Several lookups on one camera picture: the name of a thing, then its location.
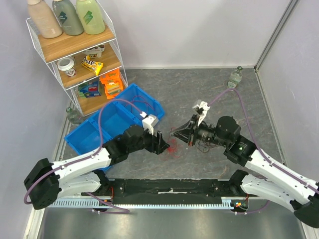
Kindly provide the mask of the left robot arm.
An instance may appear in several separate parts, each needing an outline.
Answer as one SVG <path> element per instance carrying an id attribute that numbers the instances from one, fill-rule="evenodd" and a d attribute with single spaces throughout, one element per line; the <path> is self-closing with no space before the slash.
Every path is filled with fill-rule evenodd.
<path id="1" fill-rule="evenodd" d="M 95 192 L 104 196 L 110 187 L 100 169 L 118 164 L 139 150 L 159 155 L 168 148 L 160 131 L 151 133 L 132 125 L 88 153 L 61 162 L 50 162 L 47 158 L 37 161 L 23 182 L 26 188 L 23 201 L 40 210 L 71 193 Z"/>

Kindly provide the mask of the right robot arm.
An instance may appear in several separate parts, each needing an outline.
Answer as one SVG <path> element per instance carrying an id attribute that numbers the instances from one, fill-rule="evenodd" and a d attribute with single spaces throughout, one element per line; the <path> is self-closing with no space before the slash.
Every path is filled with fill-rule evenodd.
<path id="1" fill-rule="evenodd" d="M 232 117 L 223 116 L 212 127 L 193 115 L 170 135 L 189 146 L 197 141 L 223 146 L 228 160 L 264 176 L 264 179 L 257 179 L 246 171 L 237 170 L 228 183 L 232 195 L 246 193 L 263 197 L 287 208 L 304 224 L 318 228 L 318 182 L 277 162 L 255 143 L 241 136 L 240 131 L 241 127 Z"/>

